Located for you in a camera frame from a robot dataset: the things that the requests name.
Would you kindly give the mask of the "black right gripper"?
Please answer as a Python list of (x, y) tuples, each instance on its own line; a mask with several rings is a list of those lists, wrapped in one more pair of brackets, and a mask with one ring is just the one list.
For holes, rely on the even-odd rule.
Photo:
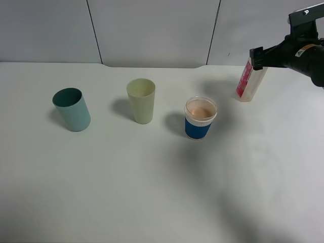
[(304, 46), (311, 44), (310, 39), (286, 35), (285, 39), (272, 48), (263, 51), (263, 47), (250, 49), (251, 65), (254, 70), (263, 67), (305, 68), (304, 55), (297, 57), (297, 52)]

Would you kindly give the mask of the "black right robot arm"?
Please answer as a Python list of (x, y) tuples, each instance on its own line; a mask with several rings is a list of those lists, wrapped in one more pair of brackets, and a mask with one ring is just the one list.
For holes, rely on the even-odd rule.
[(264, 67), (289, 68), (311, 78), (323, 87), (323, 40), (287, 35), (278, 45), (250, 50), (254, 70)]

